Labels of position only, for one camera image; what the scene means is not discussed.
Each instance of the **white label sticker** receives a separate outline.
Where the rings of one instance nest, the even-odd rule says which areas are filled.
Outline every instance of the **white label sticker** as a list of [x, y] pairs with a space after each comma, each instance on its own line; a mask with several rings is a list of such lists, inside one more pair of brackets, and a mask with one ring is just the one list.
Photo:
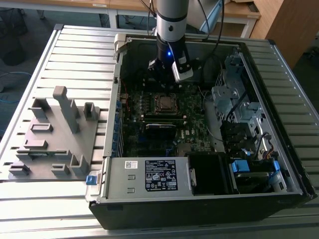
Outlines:
[[125, 168], [126, 169], [138, 168], [138, 162], [137, 161], [125, 161]]
[[92, 4], [93, 6], [98, 6], [98, 7], [106, 7], [105, 4]]

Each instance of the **aluminum extrusion table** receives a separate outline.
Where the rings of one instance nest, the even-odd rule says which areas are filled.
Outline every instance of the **aluminum extrusion table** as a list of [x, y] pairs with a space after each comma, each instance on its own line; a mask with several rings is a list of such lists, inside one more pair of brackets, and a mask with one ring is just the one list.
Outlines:
[[[101, 167], [115, 64], [113, 42], [118, 32], [146, 33], [79, 26], [54, 30], [0, 144], [0, 180], [7, 177], [7, 165], [16, 160], [15, 151], [23, 143], [33, 117], [28, 110], [32, 98], [47, 97], [50, 104], [57, 104], [52, 98], [56, 85], [66, 86], [68, 98], [75, 99], [76, 105], [91, 101], [101, 108], [91, 170]], [[247, 44], [291, 141], [314, 187], [319, 189], [319, 117], [277, 47], [266, 40], [224, 39]], [[85, 192], [84, 182], [0, 183], [0, 238], [150, 238], [242, 231], [250, 231], [242, 233], [245, 237], [255, 234], [269, 238], [269, 232], [256, 231], [298, 228], [299, 233], [319, 232], [319, 198], [260, 222], [107, 231], [89, 210]], [[290, 231], [291, 237], [298, 236], [295, 232], [296, 229]]]

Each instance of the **warning symbols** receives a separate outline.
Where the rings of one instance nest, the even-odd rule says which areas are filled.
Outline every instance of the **warning symbols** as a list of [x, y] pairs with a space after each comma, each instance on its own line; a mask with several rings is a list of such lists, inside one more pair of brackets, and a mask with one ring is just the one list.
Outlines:
[[152, 180], [152, 174], [151, 173], [147, 173], [146, 174], [146, 180]]
[[153, 191], [175, 191], [177, 187], [175, 160], [145, 161], [145, 189]]

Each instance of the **blue tab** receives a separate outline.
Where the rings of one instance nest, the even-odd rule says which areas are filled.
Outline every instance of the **blue tab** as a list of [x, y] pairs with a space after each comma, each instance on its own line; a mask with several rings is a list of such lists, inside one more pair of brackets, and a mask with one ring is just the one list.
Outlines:
[[98, 177], [93, 175], [86, 176], [86, 185], [97, 185]]
[[231, 166], [234, 173], [250, 172], [247, 160], [235, 160]]
[[278, 161], [274, 161], [274, 167], [275, 167], [276, 171], [280, 170], [280, 165], [279, 165]]
[[231, 167], [233, 168], [233, 172], [234, 172], [234, 173], [236, 173], [236, 172], [238, 171], [235, 162], [233, 162], [233, 163], [231, 164]]

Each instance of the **black cable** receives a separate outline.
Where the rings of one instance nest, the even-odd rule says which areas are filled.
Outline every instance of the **black cable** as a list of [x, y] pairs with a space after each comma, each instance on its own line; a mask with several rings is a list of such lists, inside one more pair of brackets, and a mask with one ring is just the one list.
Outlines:
[[147, 24], [146, 24], [146, 29], [148, 31], [148, 36], [150, 35], [150, 33], [149, 33], [149, 22], [150, 22], [150, 12], [148, 14], [148, 21], [147, 21]]
[[151, 0], [151, 3], [152, 3], [153, 13], [154, 13], [154, 14], [156, 14], [156, 12], [155, 12], [155, 8], [154, 8], [154, 2], [153, 2], [153, 0]]
[[219, 45], [220, 38], [221, 38], [221, 33], [223, 31], [224, 16], [225, 16], [225, 6], [224, 6], [224, 0], [221, 0], [221, 1], [222, 1], [222, 13], [221, 13], [221, 25], [220, 25], [219, 35], [218, 35], [215, 47], [213, 48], [213, 50], [202, 61], [201, 70], [200, 70], [200, 81], [201, 81], [201, 83], [203, 83], [205, 81], [204, 80], [204, 68], [205, 68], [205, 65], [207, 63], [207, 60], [215, 55], [215, 51], [216, 51], [216, 49], [217, 49], [217, 47]]
[[214, 55], [216, 48], [218, 47], [218, 44], [220, 42], [220, 37], [221, 37], [221, 33], [223, 31], [223, 25], [224, 25], [224, 16], [225, 16], [225, 5], [224, 5], [224, 0], [222, 1], [222, 12], [221, 12], [221, 24], [220, 24], [220, 30], [219, 30], [219, 35], [216, 41], [216, 45], [214, 47], [214, 49], [211, 52], [211, 55]]
[[149, 10], [149, 12], [152, 13], [152, 15], [153, 15], [154, 17], [156, 17], [156, 13], [153, 12], [152, 9], [151, 9], [151, 6], [152, 6], [151, 4], [150, 4], [150, 6], [147, 6], [143, 0], [140, 0], [140, 2], [143, 4], [144, 7], [146, 7], [146, 8]]
[[261, 145], [261, 141], [262, 141], [263, 138], [264, 138], [266, 135], [268, 135], [268, 134], [269, 134], [268, 132], [264, 132], [264, 133], [260, 136], [260, 138], [258, 139], [257, 147], [256, 147], [256, 151], [255, 151], [253, 160], [256, 160], [256, 159], [257, 159], [258, 151], [259, 151], [259, 148], [260, 148], [260, 145]]
[[208, 25], [208, 19], [207, 19], [207, 16], [206, 16], [206, 13], [204, 11], [204, 8], [203, 8], [203, 5], [201, 4], [200, 0], [197, 0], [198, 1], [198, 4], [200, 5], [200, 8], [205, 16], [205, 21], [206, 21], [206, 24], [207, 24], [207, 29], [208, 29], [208, 32], [207, 32], [207, 36], [205, 38], [205, 40], [207, 40], [209, 38], [209, 33], [210, 33], [210, 30], [209, 30], [209, 25]]
[[228, 121], [228, 118], [230, 117], [230, 115], [235, 111], [235, 109], [239, 106], [239, 104], [244, 100], [245, 96], [247, 95], [247, 92], [245, 91], [242, 96], [238, 99], [238, 101], [236, 102], [236, 104], [233, 106], [233, 108], [231, 108], [230, 112], [227, 114], [225, 121]]

